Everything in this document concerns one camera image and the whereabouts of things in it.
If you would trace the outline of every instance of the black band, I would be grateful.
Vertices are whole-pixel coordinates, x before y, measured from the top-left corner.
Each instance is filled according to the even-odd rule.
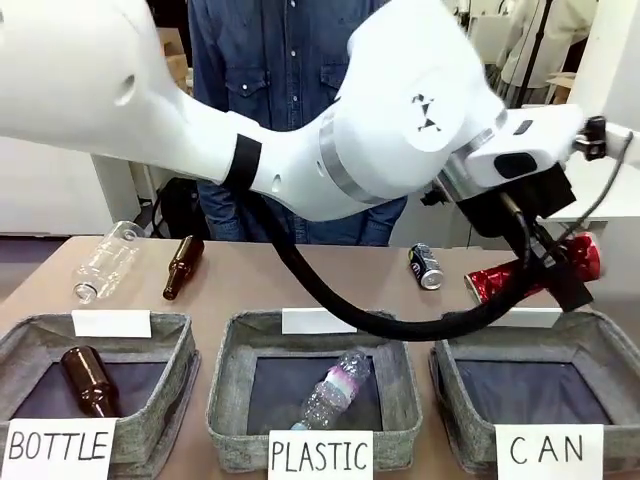
[[[231,167],[222,186],[229,190],[249,190],[258,173],[261,151],[262,144],[260,142],[238,134]]]

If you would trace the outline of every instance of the shirt pocket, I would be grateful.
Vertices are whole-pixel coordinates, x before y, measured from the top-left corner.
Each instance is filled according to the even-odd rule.
[[[346,63],[325,64],[320,67],[320,84],[325,96],[325,105],[331,105],[334,102],[347,74],[347,67]]]
[[[263,68],[229,68],[226,73],[229,110],[270,127],[269,74]]]

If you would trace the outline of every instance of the table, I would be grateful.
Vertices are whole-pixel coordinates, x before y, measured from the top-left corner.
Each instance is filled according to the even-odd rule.
[[[65,243],[18,290],[0,305],[0,334],[19,319],[35,313],[67,312],[76,307],[71,296],[72,270],[98,242],[76,237]],[[270,245],[207,243],[201,267],[182,295],[165,301],[162,288],[167,265],[177,241],[144,240],[138,269],[127,281],[136,290],[121,288],[103,308],[141,308],[184,312],[193,318],[202,366],[176,446],[161,480],[258,480],[264,472],[231,475],[221,472],[205,428],[205,407],[223,326],[234,313],[248,309],[309,307],[315,303],[286,268]],[[417,287],[407,267],[405,249],[365,247],[301,248],[305,257],[335,290],[363,308],[386,309],[402,319],[433,319],[441,313],[473,305],[465,290],[465,273],[510,260],[512,254],[481,250],[436,250],[446,283],[436,292]],[[527,306],[551,306],[547,294],[524,301]],[[376,476],[379,480],[457,480],[469,478],[456,464],[438,416],[429,378],[430,344],[411,344],[422,400],[424,423],[415,446],[411,469]]]

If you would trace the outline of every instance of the brown glass bottle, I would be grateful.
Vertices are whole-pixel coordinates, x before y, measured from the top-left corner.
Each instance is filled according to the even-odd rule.
[[[184,284],[195,272],[203,251],[204,242],[193,235],[189,235],[180,242],[180,246],[169,264],[169,279],[162,293],[164,298],[175,300]]]
[[[62,356],[60,364],[82,413],[96,418],[122,417],[118,387],[94,348],[74,347]]]

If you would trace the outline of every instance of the white cabinet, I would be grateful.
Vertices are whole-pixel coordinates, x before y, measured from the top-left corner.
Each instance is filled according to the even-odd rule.
[[[139,212],[127,162],[0,137],[0,235],[102,234]]]

